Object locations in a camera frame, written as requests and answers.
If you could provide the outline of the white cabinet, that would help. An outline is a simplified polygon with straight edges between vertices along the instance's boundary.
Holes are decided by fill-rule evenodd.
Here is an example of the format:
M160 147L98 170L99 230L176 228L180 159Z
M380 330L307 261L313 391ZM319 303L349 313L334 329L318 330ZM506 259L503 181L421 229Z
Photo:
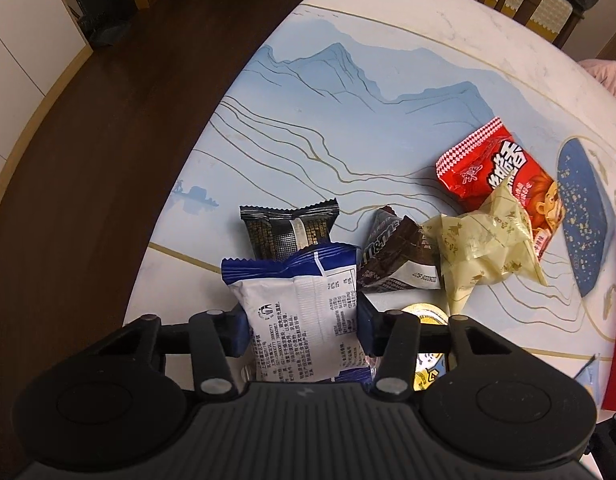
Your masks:
M91 53L64 0L0 0L0 193Z

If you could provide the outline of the blue white snack packet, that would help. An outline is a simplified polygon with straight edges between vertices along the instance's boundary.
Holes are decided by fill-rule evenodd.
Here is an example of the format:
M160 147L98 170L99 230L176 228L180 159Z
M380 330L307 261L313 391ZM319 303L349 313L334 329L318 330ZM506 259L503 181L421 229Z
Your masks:
M357 337L358 249L317 244L283 261L225 259L245 311L259 382L321 382L366 367Z

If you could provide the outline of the black gold snack packet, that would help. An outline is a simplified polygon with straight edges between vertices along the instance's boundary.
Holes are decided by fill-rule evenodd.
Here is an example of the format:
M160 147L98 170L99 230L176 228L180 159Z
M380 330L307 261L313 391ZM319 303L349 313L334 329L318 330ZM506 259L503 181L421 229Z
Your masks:
M255 258L282 261L299 250L329 243L339 205L333 198L295 209L240 206L239 214Z

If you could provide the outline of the yellow minion lollipop card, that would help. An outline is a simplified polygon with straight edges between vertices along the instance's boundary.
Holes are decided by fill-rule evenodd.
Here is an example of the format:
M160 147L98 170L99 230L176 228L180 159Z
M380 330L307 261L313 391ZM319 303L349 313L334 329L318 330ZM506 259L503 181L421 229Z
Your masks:
M448 324L448 314L442 308L426 302L409 304L401 309L402 312L416 316L421 322L422 333L419 353L415 362L413 389L426 390L438 378L447 373L447 357L439 342L429 338L425 330L434 326L445 327Z

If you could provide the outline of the red lion chips bag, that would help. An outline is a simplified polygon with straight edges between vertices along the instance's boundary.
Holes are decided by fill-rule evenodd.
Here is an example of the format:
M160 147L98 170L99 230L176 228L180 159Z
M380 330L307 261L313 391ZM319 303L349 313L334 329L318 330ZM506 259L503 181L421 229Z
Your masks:
M482 206L506 182L529 215L538 257L565 218L558 182L516 142L499 117L445 151L435 169L439 181L466 211Z

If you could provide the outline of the cream yellow snack bag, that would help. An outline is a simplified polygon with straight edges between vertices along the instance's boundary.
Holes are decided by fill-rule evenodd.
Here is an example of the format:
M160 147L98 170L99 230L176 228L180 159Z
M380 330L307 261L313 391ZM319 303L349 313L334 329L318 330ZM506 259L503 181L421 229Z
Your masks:
M457 217L439 214L422 224L440 257L452 315L463 310L474 288L518 274L547 283L534 248L527 211L502 182L478 209Z

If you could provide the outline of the light blue snack packet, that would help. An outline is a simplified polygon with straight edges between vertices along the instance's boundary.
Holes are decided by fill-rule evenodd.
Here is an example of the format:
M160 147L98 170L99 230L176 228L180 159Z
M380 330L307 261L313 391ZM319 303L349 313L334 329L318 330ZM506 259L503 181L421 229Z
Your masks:
M599 359L596 354L588 359L586 364L574 376L574 379L588 391L596 406L599 406L601 403L601 393L599 386Z

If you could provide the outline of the pink padded chair cover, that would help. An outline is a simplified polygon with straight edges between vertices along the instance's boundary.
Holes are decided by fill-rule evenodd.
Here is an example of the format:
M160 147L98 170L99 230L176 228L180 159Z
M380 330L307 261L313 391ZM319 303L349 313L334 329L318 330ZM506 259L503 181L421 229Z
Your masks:
M616 99L616 61L589 58L579 65Z

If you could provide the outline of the dark brown snack packet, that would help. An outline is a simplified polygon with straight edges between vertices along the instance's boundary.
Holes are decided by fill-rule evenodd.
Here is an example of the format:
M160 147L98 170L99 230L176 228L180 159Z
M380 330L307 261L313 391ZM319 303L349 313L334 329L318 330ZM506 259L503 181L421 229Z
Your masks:
M357 278L371 292L441 289L436 252L422 226L390 206L375 210Z

